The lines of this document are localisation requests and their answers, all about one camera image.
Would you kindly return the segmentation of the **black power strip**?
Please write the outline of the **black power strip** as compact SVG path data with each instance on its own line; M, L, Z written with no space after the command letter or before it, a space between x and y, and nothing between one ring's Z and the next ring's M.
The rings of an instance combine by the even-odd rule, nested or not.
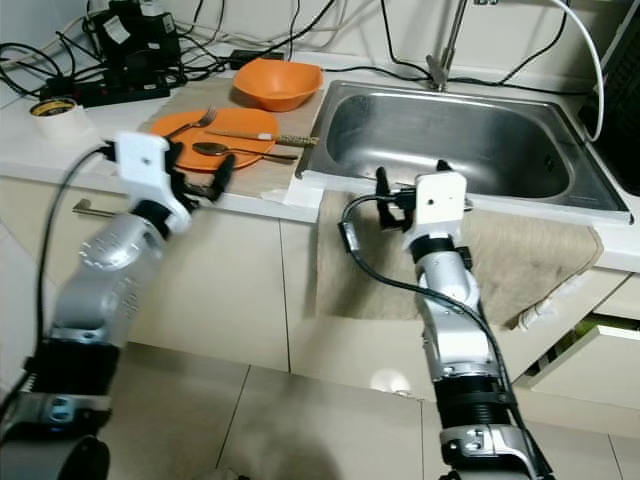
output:
M37 91L41 100L70 99L84 108L100 108L123 102L165 99L172 90L165 84L110 84L105 81L74 82L72 79L47 79L45 86Z

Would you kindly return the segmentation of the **steel sink faucet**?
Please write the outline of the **steel sink faucet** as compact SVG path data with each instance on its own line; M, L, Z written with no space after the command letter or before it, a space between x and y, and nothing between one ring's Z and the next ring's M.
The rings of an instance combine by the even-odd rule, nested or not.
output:
M460 37L462 24L465 22L467 5L468 0L456 0L451 26L448 28L447 35L443 37L440 49L438 52L426 56L426 61L428 61L428 87L431 91L445 92L448 90L451 69L454 58L456 58L456 45L458 37Z

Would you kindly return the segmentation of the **white tape roll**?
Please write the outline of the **white tape roll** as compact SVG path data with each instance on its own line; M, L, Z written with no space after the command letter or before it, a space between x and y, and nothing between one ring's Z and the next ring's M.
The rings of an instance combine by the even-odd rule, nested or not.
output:
M72 140L88 134L93 124L86 110L69 97L52 97L37 101L28 109L37 132L47 140Z

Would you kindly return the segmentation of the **orange plastic plate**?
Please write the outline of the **orange plastic plate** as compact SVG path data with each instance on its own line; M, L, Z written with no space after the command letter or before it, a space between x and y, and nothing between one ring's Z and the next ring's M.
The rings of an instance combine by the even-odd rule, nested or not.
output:
M174 142L183 143L183 154L177 165L180 169L192 173L214 173L219 165L232 155L236 160L236 169L243 169L262 159L261 152L269 152L275 145L273 140L243 140L214 134L211 131L237 131L251 134L278 134L279 125L276 118L268 111L252 108L219 108L215 118L207 127L189 129L179 134ZM196 143L214 142L233 148L229 154L204 155L195 151Z

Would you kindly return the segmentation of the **beige hanging towel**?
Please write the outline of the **beige hanging towel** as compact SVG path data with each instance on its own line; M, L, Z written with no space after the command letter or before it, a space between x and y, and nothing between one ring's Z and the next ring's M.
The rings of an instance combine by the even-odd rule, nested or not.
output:
M375 282L346 252L338 224L355 197L329 191L321 201L311 310L329 317L421 323L415 293ZM388 278L416 282L406 237L381 228L374 206L358 207L355 227L362 259ZM466 212L461 236L472 256L484 315L494 326L515 325L518 315L593 268L603 252L598 233L586 225L488 210Z

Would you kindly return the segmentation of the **beige counter mat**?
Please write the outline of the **beige counter mat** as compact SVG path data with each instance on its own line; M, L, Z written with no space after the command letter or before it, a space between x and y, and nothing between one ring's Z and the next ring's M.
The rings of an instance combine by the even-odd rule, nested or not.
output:
M325 90L319 90L306 102L293 111L266 111L273 114L279 125L279 133L283 136L303 137L310 134L317 119ZM143 116L141 120L132 120L125 124L136 128L137 131L165 134L174 131L183 122L192 122L204 115L211 106L216 108L251 108L250 99L233 86L230 78L206 79L180 88L173 96L163 100L163 104L155 113ZM303 150L298 147L284 146L275 142L270 154L301 155ZM261 159L257 163L239 169L230 183L229 191L251 198L283 204L285 193L291 187L294 169L297 161L292 164L275 163L275 161Z

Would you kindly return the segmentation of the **cream kitchen cabinet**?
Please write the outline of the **cream kitchen cabinet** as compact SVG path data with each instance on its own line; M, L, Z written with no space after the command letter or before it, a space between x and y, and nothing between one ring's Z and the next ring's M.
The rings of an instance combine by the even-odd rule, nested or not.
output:
M55 184L1 178L1 219L35 257ZM99 209L127 209L122 196L69 189L47 256L55 288L76 270L78 248L109 219L72 212L91 198ZM175 236L163 273L141 300L133 342L266 367L349 387L434 401L420 321L316 316L317 224L227 210L200 210ZM526 369L625 284L631 271L593 269L557 296L527 330L500 329L504 355Z

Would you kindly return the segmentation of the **black charger device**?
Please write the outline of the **black charger device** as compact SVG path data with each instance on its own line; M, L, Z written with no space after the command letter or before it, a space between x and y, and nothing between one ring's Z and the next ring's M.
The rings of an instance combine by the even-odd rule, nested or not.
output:
M88 0L84 32L109 84L155 83L177 63L177 26L157 0Z

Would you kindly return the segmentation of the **stainless steel sink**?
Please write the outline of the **stainless steel sink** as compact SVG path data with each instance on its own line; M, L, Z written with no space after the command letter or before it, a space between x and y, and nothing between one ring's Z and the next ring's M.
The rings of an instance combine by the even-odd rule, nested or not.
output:
M556 102L335 81L294 175L305 186L370 193L447 165L480 209L584 225L630 225L588 138Z

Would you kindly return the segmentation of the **orange plastic bowl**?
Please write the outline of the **orange plastic bowl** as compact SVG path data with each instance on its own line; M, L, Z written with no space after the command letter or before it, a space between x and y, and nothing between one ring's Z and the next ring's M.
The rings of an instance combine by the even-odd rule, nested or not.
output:
M238 70L233 86L255 108L288 113L305 105L324 86L324 69L297 61L257 58Z

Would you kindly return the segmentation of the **black appliance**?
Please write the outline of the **black appliance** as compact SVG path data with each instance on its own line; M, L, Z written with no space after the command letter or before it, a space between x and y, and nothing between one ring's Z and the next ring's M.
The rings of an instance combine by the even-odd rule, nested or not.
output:
M640 197L640 36L622 40L605 64L604 114L593 147L623 191Z

